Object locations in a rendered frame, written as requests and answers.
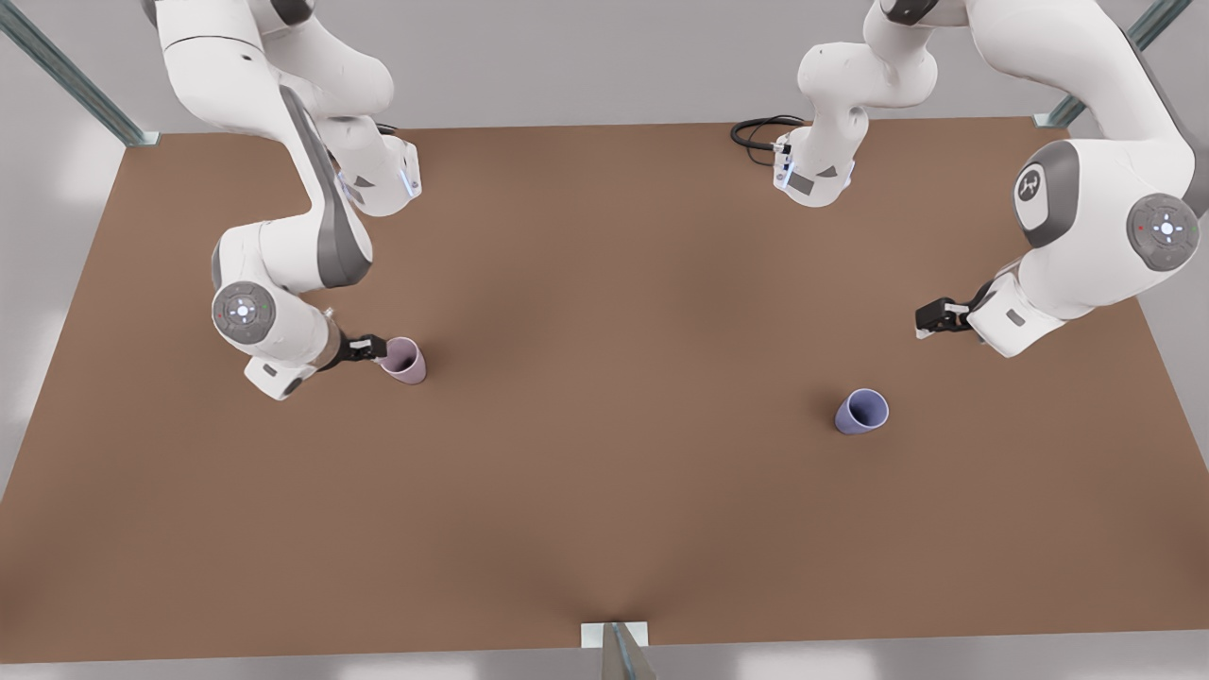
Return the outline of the pink cup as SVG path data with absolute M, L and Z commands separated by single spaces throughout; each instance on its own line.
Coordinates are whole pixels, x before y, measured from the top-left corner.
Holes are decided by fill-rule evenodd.
M 384 373 L 403 384 L 423 384 L 427 378 L 426 358 L 420 345 L 410 338 L 392 338 L 384 345 L 384 357 L 377 361 Z

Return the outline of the silver frame post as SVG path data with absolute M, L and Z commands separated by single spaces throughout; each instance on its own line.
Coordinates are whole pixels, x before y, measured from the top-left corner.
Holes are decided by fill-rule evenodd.
M 155 146 L 160 143 L 160 133 L 139 128 L 12 0 L 0 0 L 0 33 L 8 36 L 125 146 Z
M 601 680 L 656 680 L 646 657 L 648 622 L 582 623 L 580 646 L 601 650 Z
M 1041 57 L 1032 81 L 1080 100 L 1101 136 L 1144 142 L 1188 136 L 1179 109 L 1146 60 L 1143 42 L 1097 0 L 1047 0 Z

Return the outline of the purple cup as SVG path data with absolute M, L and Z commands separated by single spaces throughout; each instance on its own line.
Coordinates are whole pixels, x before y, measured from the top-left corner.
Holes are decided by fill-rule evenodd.
M 841 434 L 864 434 L 883 427 L 887 422 L 889 413 L 887 400 L 880 392 L 860 388 L 841 400 L 835 413 L 834 426 Z

